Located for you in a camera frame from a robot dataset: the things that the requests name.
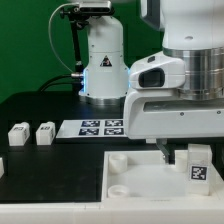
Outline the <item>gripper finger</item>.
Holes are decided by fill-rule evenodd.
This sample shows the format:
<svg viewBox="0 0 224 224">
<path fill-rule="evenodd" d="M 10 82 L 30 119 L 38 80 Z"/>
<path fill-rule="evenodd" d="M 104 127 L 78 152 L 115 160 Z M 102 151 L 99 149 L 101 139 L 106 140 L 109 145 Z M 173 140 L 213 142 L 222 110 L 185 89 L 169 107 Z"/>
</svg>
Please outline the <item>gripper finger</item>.
<svg viewBox="0 0 224 224">
<path fill-rule="evenodd" d="M 156 146 L 163 153 L 164 161 L 166 164 L 168 164 L 169 158 L 170 158 L 170 151 L 169 151 L 169 147 L 167 145 L 167 140 L 166 139 L 157 139 Z"/>
</svg>

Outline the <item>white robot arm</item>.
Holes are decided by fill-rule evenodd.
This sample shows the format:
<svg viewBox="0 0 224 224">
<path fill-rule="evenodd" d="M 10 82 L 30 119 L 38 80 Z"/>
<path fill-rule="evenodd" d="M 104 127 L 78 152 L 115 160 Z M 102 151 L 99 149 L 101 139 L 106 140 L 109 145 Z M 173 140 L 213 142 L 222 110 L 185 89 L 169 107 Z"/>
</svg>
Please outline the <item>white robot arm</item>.
<svg viewBox="0 0 224 224">
<path fill-rule="evenodd" d="M 163 50 L 136 61 L 124 132 L 154 140 L 224 137 L 224 0 L 140 0 L 141 18 L 164 32 Z"/>
</svg>

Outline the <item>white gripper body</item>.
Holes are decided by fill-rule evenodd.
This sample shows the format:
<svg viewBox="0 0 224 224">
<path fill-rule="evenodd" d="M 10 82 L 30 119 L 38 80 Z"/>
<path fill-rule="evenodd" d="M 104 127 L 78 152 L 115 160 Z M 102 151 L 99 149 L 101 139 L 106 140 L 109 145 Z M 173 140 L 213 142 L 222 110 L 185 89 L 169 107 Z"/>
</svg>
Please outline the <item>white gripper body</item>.
<svg viewBox="0 0 224 224">
<path fill-rule="evenodd" d="M 224 99 L 176 99 L 171 91 L 130 89 L 124 104 L 130 139 L 224 137 Z"/>
</svg>

